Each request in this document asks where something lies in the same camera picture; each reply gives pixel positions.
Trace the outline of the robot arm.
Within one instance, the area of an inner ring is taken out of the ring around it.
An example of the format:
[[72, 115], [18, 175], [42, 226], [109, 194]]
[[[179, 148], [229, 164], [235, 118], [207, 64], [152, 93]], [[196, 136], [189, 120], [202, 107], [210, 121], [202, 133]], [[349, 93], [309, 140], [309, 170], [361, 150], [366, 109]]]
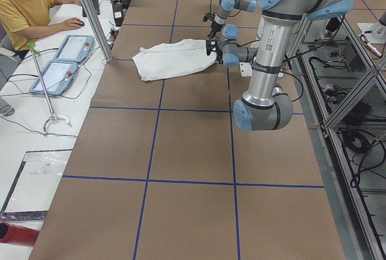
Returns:
[[[250, 84], [233, 105], [233, 115], [240, 130], [278, 130], [285, 127], [293, 115], [293, 104], [277, 82], [293, 26], [306, 15], [310, 21], [330, 19], [348, 13], [354, 0], [221, 0], [212, 17], [212, 31], [223, 35], [215, 44], [217, 53], [227, 67], [249, 62], [252, 67]], [[262, 10], [264, 21], [257, 48], [238, 45], [238, 28], [226, 24], [233, 9], [253, 12]]]
[[252, 13], [256, 7], [257, 0], [220, 0], [217, 11], [214, 13], [208, 12], [203, 18], [204, 22], [207, 20], [212, 22], [208, 39], [213, 39], [217, 33], [221, 31], [223, 26], [226, 24], [226, 19], [230, 16], [230, 12], [233, 9]]

